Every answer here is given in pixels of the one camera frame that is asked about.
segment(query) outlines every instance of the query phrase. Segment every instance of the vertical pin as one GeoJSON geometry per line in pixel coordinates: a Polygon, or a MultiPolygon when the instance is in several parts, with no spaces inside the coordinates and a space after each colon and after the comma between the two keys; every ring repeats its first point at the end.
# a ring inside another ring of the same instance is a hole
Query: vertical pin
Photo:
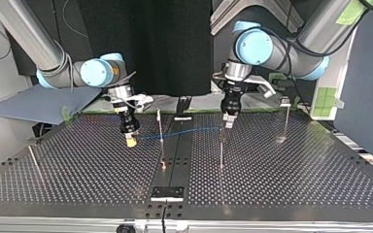
{"type": "Polygon", "coordinates": [[[225,143],[225,131],[220,128],[220,167],[223,168],[223,144],[225,143]]]}
{"type": "Polygon", "coordinates": [[[165,169],[166,166],[165,166],[165,154],[164,154],[164,149],[163,149],[162,120],[161,120],[159,107],[156,109],[156,120],[158,121],[158,124],[159,124],[159,142],[161,144],[161,164],[162,164],[162,169],[165,169]]]}
{"type": "Polygon", "coordinates": [[[286,124],[284,126],[284,135],[281,136],[281,137],[278,137],[278,142],[283,143],[287,138],[287,128],[288,128],[289,109],[290,109],[290,100],[287,96],[281,96],[280,97],[280,107],[287,108],[286,124]]]}
{"type": "Polygon", "coordinates": [[[31,154],[33,165],[38,166],[38,161],[36,160],[35,153],[33,152],[33,149],[31,146],[28,146],[29,153],[31,154]]]}

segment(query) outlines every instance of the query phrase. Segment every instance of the black curtain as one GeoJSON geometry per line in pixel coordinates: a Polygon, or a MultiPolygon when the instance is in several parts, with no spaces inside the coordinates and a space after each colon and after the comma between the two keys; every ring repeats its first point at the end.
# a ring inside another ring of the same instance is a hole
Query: black curtain
{"type": "Polygon", "coordinates": [[[211,0],[79,0],[93,55],[119,52],[137,92],[210,92],[211,0]]]}

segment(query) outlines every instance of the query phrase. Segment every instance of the perforated metal table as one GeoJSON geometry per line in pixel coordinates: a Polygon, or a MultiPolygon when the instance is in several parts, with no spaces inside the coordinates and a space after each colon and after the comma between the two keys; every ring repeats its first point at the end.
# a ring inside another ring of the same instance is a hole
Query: perforated metal table
{"type": "Polygon", "coordinates": [[[129,149],[114,115],[79,116],[0,165],[0,217],[244,222],[373,222],[373,167],[318,123],[291,113],[154,115],[129,149]],[[160,163],[165,157],[165,166],[160,163]],[[184,201],[151,201],[155,186],[181,186],[184,201]]]}

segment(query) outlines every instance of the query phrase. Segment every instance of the blue cable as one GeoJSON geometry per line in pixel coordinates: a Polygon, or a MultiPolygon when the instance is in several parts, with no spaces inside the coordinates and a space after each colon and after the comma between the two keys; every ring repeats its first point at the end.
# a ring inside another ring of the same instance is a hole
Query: blue cable
{"type": "MultiPolygon", "coordinates": [[[[176,133],[171,133],[171,134],[164,134],[162,137],[163,138],[168,138],[168,137],[172,137],[172,136],[176,136],[176,135],[180,135],[180,134],[185,134],[185,133],[189,133],[189,132],[195,132],[195,131],[210,131],[210,130],[219,130],[218,127],[212,127],[212,128],[192,128],[192,129],[189,129],[189,130],[184,130],[184,131],[180,131],[180,132],[176,132],[176,133]]],[[[140,137],[141,140],[148,140],[148,139],[160,139],[160,135],[157,134],[157,135],[151,135],[151,136],[142,136],[140,137]]]]}

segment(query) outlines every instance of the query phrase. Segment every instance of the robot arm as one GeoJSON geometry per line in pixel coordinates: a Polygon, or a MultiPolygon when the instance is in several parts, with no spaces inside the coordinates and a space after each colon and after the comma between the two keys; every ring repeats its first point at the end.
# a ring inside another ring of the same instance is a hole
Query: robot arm
{"type": "Polygon", "coordinates": [[[329,51],[342,47],[342,44],[338,45],[339,42],[348,39],[359,23],[337,23],[350,2],[322,1],[294,42],[283,40],[258,23],[236,22],[232,31],[232,48],[223,73],[226,79],[225,98],[220,108],[224,113],[225,127],[231,128],[241,112],[240,98],[247,90],[246,83],[255,83],[254,80],[257,80],[260,84],[258,90],[266,98],[275,94],[263,77],[250,75],[253,66],[262,66],[308,81],[321,77],[329,64],[329,55],[333,53],[329,51]]]}
{"type": "Polygon", "coordinates": [[[50,37],[23,0],[0,0],[0,20],[36,64],[37,78],[43,87],[108,87],[111,102],[120,117],[120,131],[129,147],[136,145],[133,136],[140,124],[134,116],[133,107],[152,99],[134,95],[119,53],[73,63],[69,54],[50,37]]]}

